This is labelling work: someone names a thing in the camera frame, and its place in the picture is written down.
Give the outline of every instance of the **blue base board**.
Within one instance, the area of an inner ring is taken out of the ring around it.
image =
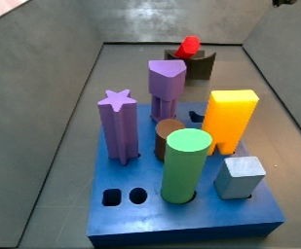
[[[179,103],[175,118],[186,127],[200,124],[188,119],[188,111],[204,113],[203,103]],[[171,204],[160,198],[163,164],[153,156],[155,123],[149,105],[137,105],[137,159],[121,166],[107,156],[103,131],[99,136],[87,236],[93,246],[183,242],[212,238],[266,236],[284,221],[264,180],[250,198],[220,200],[214,180],[226,156],[218,152],[207,157],[195,198],[186,204]],[[250,156],[240,142],[234,155]],[[145,191],[147,198],[133,204],[128,193],[133,188]],[[119,189],[119,205],[103,205],[105,190]]]

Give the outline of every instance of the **square hole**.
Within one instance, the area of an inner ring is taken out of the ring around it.
[[[109,189],[103,192],[104,206],[117,206],[121,203],[121,191],[119,189]]]

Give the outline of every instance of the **gray wall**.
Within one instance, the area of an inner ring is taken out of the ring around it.
[[[301,127],[301,0],[270,9],[243,48]]]
[[[89,7],[104,42],[242,44],[271,0],[104,0]]]
[[[87,4],[29,1],[0,18],[0,247],[19,243],[101,47]]]

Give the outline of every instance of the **brown cylinder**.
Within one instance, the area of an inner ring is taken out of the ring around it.
[[[172,119],[161,120],[155,126],[155,157],[164,161],[165,156],[165,138],[177,129],[184,128],[184,124]]]

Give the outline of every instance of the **green cylinder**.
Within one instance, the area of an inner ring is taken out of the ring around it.
[[[212,138],[202,129],[184,128],[167,137],[160,195],[169,203],[191,200]]]

